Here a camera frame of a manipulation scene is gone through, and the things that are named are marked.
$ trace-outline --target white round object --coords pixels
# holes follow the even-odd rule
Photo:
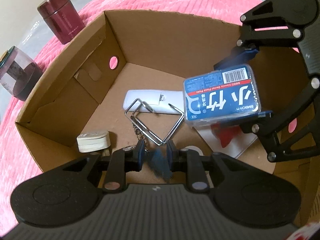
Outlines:
[[[94,152],[110,147],[110,136],[108,131],[94,131],[82,133],[77,137],[79,152]]]

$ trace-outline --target pink blanket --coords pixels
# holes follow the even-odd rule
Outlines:
[[[240,25],[240,16],[259,3],[259,0],[93,0],[79,14],[86,25],[102,11],[111,9],[176,11]],[[64,45],[54,37],[35,61],[45,70],[63,48]],[[10,207],[12,190],[21,182],[41,173],[14,124],[22,104],[12,98],[0,124],[0,236],[17,223]]]

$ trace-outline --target barcode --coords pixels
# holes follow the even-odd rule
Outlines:
[[[248,79],[247,71],[245,68],[238,68],[235,70],[222,72],[222,77],[224,84]]]

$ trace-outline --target dark jar contents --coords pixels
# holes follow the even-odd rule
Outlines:
[[[70,0],[45,0],[38,12],[62,44],[70,42],[84,28]]]
[[[21,101],[26,101],[41,76],[39,66],[15,46],[0,58],[0,83]]]

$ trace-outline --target cardboard box wall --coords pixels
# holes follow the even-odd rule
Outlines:
[[[184,78],[213,70],[228,56],[240,27],[219,20],[173,12],[139,10],[105,11],[90,23],[55,59],[25,102],[16,126],[43,171],[79,157],[76,137],[82,131],[109,130],[113,149],[137,142],[122,104],[129,89],[182,90]],[[111,70],[110,58],[118,58]],[[265,109],[279,112],[307,84],[300,55],[289,48],[261,48],[252,66]],[[309,107],[299,118],[299,130],[313,117]],[[142,113],[141,119],[163,138],[176,115]],[[282,131],[282,140],[290,134]],[[198,146],[211,150],[185,123],[174,135],[178,148]],[[305,137],[295,147],[314,144]],[[297,224],[305,224],[319,186],[320,158],[271,164],[261,144],[255,142],[241,160],[274,172],[300,190],[302,203]],[[183,182],[175,173],[172,182]],[[129,172],[128,182],[162,183],[144,165]]]

